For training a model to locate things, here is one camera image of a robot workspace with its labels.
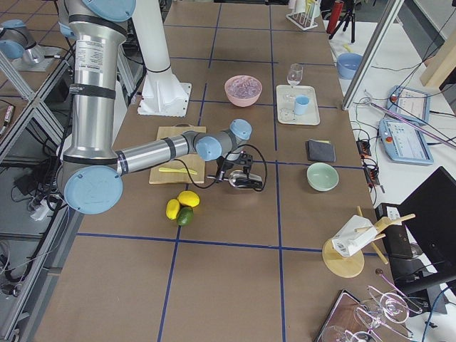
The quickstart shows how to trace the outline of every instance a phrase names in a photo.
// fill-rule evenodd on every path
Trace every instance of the electronic device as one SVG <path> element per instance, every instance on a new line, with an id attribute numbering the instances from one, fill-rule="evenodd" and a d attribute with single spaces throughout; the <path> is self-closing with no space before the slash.
<path id="1" fill-rule="evenodd" d="M 407 228 L 437 269 L 436 274 L 403 284 L 405 293 L 445 282 L 456 286 L 455 198 L 456 180 L 441 166 L 399 205 L 401 214 L 416 213 Z"/>
<path id="2" fill-rule="evenodd" d="M 417 165 L 434 163 L 424 135 L 406 123 L 382 119 L 378 126 L 378 134 L 386 153 L 395 162 Z"/>
<path id="3" fill-rule="evenodd" d="M 418 125 L 429 122 L 430 94 L 395 85 L 388 97 L 387 109 Z"/>
<path id="4" fill-rule="evenodd" d="M 390 217 L 390 219 L 393 219 L 395 216 L 391 217 L 390 213 L 395 211 L 395 209 L 397 209 L 396 204 L 381 203 L 378 207 L 376 207 L 375 213 L 378 219 L 381 217 Z M 410 245 L 407 229 L 404 224 L 390 225 L 387 229 L 385 229 L 385 235 L 383 243 L 389 257 L 413 259 L 412 247 Z"/>

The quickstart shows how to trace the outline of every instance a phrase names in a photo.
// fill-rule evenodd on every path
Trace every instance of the metal frame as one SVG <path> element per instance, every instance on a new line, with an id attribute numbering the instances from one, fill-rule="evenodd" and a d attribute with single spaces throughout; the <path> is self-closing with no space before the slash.
<path id="1" fill-rule="evenodd" d="M 348 110 L 350 108 L 351 103 L 353 102 L 353 99 L 355 98 L 355 95 L 361 85 L 361 82 L 363 82 L 363 79 L 373 62 L 378 48 L 385 38 L 386 32 L 388 31 L 390 25 L 394 22 L 403 3 L 404 0 L 388 0 L 385 11 L 383 12 L 380 21 L 378 22 L 378 25 L 372 35 L 372 38 L 370 39 L 369 44 L 366 48 L 366 52 L 364 53 L 361 64 L 356 71 L 355 76 L 353 77 L 353 80 L 351 81 L 348 90 L 343 98 L 343 110 Z"/>

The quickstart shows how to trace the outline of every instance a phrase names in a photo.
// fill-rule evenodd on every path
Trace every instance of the pink object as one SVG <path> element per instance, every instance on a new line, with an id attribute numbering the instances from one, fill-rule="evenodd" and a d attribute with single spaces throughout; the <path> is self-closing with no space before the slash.
<path id="1" fill-rule="evenodd" d="M 238 107 L 253 105 L 258 100 L 262 90 L 261 82 L 252 76 L 234 76 L 225 83 L 225 93 L 228 100 Z"/>

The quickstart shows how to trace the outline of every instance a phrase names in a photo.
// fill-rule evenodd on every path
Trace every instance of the blue cup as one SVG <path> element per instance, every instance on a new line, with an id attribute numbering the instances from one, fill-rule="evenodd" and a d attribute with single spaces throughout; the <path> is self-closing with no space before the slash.
<path id="1" fill-rule="evenodd" d="M 298 95 L 294 100 L 294 115 L 304 115 L 311 102 L 305 95 Z"/>

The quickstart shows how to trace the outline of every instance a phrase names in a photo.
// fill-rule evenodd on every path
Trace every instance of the monitor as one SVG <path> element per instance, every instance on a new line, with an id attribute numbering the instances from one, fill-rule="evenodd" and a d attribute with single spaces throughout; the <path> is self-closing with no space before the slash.
<path id="1" fill-rule="evenodd" d="M 415 219 L 405 225 L 437 269 L 400 289 L 406 294 L 447 283 L 456 292 L 456 180 L 444 167 L 439 167 L 404 202 L 398 206 L 401 215 L 414 213 Z"/>

